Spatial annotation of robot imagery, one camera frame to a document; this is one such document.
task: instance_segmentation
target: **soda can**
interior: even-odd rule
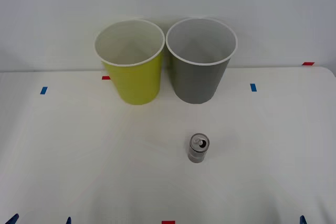
[[[196,133],[190,139],[188,158],[193,163],[200,163],[204,160],[205,153],[208,150],[210,141],[202,133]]]

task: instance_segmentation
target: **can top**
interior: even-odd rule
[[[196,152],[205,152],[209,148],[210,141],[202,133],[196,133],[190,139],[190,147]]]

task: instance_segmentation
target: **yellow cup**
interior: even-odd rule
[[[120,97],[129,104],[152,101],[160,90],[164,34],[147,20],[115,23],[96,39],[96,52]]]

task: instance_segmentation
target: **white backdrop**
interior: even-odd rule
[[[0,71],[101,69],[93,42],[109,24],[143,17],[167,30],[194,15],[236,31],[230,67],[314,61],[336,72],[334,0],[0,0]]]

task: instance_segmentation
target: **white table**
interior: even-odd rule
[[[181,101],[166,73],[153,102],[128,105],[102,75],[1,74],[0,223],[336,220],[329,70],[227,69],[201,105]],[[210,139],[200,164],[185,153],[197,132]]]

